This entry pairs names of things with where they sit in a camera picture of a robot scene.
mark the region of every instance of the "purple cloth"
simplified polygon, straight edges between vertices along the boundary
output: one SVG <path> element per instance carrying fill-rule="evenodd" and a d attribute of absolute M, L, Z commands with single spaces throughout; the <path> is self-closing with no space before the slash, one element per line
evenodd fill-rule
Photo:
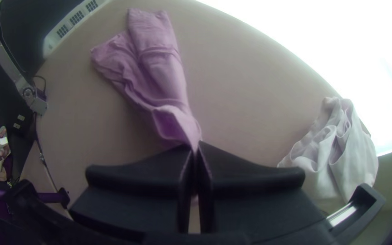
<path fill-rule="evenodd" d="M 188 103 L 175 33 L 165 11 L 129 9 L 128 32 L 91 50 L 95 68 L 149 112 L 159 136 L 196 151 L 201 129 Z"/>

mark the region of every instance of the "table surface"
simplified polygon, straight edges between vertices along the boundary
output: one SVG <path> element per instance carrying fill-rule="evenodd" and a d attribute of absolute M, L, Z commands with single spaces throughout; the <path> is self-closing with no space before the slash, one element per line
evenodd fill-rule
<path fill-rule="evenodd" d="M 92 67 L 89 50 L 125 30 L 129 7 L 166 10 L 203 140 L 276 166 L 308 131 L 322 99 L 337 93 L 308 65 L 251 26 L 192 0 L 115 0 L 81 24 L 38 75 L 49 108 L 37 131 L 57 188 L 71 204 L 85 168 L 121 165 L 162 151 L 130 104 Z"/>

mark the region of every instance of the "air vent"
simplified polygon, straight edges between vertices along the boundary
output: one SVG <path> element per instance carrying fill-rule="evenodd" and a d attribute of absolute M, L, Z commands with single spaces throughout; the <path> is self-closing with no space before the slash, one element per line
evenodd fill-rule
<path fill-rule="evenodd" d="M 98 7 L 98 4 L 96 3 L 96 0 L 91 1 L 91 2 L 89 2 L 89 3 L 86 5 L 86 8 L 87 8 L 87 10 L 88 10 L 89 12 L 92 12 L 92 11 L 95 10 L 95 8 L 97 8 L 97 7 Z"/>
<path fill-rule="evenodd" d="M 69 32 L 68 27 L 64 24 L 60 29 L 57 30 L 57 34 L 59 35 L 60 38 L 64 37 L 66 33 Z"/>
<path fill-rule="evenodd" d="M 70 23 L 72 23 L 72 25 L 76 25 L 80 20 L 82 20 L 84 18 L 84 15 L 81 11 L 78 11 L 76 14 L 74 14 L 71 18 L 70 18 Z"/>

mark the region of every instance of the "crumpled cloth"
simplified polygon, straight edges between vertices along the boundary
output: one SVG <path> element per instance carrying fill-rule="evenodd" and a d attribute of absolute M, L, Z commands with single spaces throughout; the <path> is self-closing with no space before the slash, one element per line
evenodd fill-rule
<path fill-rule="evenodd" d="M 93 48 L 95 68 L 148 112 L 167 142 L 197 150 L 201 129 L 193 117 L 175 33 L 165 11 L 129 9 L 127 32 Z"/>
<path fill-rule="evenodd" d="M 358 185 L 373 186 L 378 160 L 352 101 L 325 98 L 310 131 L 278 167 L 304 169 L 302 189 L 330 213 L 347 203 Z"/>

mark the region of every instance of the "white cloth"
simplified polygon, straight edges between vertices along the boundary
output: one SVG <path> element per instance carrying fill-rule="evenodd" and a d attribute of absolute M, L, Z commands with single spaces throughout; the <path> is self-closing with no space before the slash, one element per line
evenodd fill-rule
<path fill-rule="evenodd" d="M 310 131 L 278 167 L 304 169 L 302 189 L 320 209 L 332 213 L 349 201 L 358 185 L 373 186 L 378 161 L 352 101 L 325 98 Z"/>

